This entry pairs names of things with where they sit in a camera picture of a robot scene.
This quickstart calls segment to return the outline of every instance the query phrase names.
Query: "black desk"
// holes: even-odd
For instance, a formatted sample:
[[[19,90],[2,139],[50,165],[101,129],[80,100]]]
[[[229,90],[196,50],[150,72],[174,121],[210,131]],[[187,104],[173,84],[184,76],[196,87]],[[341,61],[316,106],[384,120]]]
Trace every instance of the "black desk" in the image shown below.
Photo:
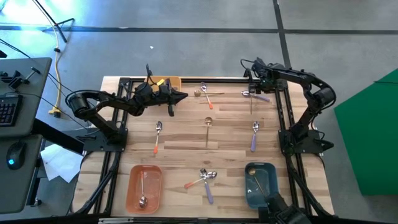
[[[43,137],[36,134],[21,139],[26,143],[24,165],[18,170],[10,170],[7,166],[5,152],[18,140],[19,138],[1,139],[0,213],[14,213],[24,209]]]
[[[30,68],[35,67],[41,74],[35,73],[29,79],[28,85],[21,84],[17,90],[21,93],[42,96],[51,61],[51,58],[35,58],[34,60],[29,58],[5,59],[0,60],[0,71],[7,72],[8,76],[11,77],[15,70],[17,70],[25,78],[32,71]],[[7,83],[0,82],[0,95],[9,92],[12,92],[12,90],[8,88]],[[32,95],[23,95],[22,106],[19,110],[15,126],[0,128],[0,138],[26,136],[30,134],[39,103],[40,98]]]
[[[16,125],[0,128],[0,213],[20,212],[25,204],[33,205],[40,182],[40,178],[37,177],[38,153],[43,139],[80,154],[83,152],[81,141],[35,118],[40,104],[39,97],[42,96],[51,61],[51,58],[0,60],[0,71],[7,72],[9,76],[12,76],[17,70],[25,78],[31,72],[31,67],[35,67],[41,72],[41,74],[34,74],[29,79],[28,85],[22,84],[17,88],[23,99]],[[12,90],[7,83],[0,82],[0,95],[9,92]],[[7,150],[12,143],[19,139],[27,143],[25,163],[19,170],[10,170],[6,164]]]

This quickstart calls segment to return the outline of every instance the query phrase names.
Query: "white paper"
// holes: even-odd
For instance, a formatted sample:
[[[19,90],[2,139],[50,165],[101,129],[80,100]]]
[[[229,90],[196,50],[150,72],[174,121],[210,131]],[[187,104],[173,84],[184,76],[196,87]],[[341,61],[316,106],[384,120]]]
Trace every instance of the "white paper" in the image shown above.
[[[82,155],[56,144],[47,146],[40,155],[49,180],[61,176],[68,183],[79,173],[83,160]]]

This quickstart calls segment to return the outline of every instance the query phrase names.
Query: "orange bowl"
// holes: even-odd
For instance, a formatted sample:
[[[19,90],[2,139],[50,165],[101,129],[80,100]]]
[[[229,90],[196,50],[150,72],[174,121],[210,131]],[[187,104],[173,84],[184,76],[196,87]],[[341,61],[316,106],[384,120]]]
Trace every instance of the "orange bowl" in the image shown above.
[[[139,206],[141,191],[141,171],[144,172],[144,195],[148,199],[145,208]],[[138,165],[130,171],[129,188],[126,197],[126,210],[130,213],[151,214],[160,203],[162,170],[158,166]]]

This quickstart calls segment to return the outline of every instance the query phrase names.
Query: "wooden plank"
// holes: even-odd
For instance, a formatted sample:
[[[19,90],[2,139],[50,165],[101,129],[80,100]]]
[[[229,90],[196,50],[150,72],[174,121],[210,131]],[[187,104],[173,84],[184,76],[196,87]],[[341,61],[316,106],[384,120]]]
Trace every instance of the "wooden plank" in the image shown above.
[[[101,90],[116,92],[120,77],[104,77]],[[210,110],[205,97],[194,97],[198,83],[183,83],[182,91],[189,97],[175,107],[170,117],[167,107],[153,106],[140,117],[128,116],[129,137],[119,167],[112,216],[138,217],[126,211],[127,184],[130,170],[139,164],[157,165],[163,172],[163,190],[160,207],[153,217],[213,217],[256,218],[257,211],[250,209],[244,198],[244,167],[249,162],[270,162],[277,169],[279,191],[291,203],[285,159],[280,153],[277,131],[279,120],[274,94],[267,94],[271,102],[253,99],[253,114],[249,112],[249,99],[240,92],[247,84],[209,83],[208,91],[222,91],[223,95],[210,95],[214,109]],[[307,107],[299,85],[289,83],[295,119]],[[111,119],[112,109],[99,113]],[[205,118],[213,118],[206,147]],[[160,120],[163,130],[159,138],[159,152],[154,155],[155,124]],[[257,151],[251,152],[252,123],[260,122],[257,133]],[[81,207],[98,185],[103,153],[95,152],[84,162],[78,179],[74,210]],[[303,155],[308,187],[324,208],[333,213],[325,171],[319,158]],[[206,190],[200,183],[188,190],[187,182],[199,178],[200,168],[215,170],[218,176],[209,180],[214,204],[207,201]],[[299,200],[302,202],[298,188]]]

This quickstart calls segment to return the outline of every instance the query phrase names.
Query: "green panel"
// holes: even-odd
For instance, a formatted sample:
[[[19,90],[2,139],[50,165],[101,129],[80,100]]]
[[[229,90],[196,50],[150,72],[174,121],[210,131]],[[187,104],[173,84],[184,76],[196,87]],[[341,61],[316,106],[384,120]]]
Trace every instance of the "green panel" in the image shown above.
[[[398,70],[380,81],[398,83]],[[396,83],[373,83],[335,108],[363,195],[398,195]]]

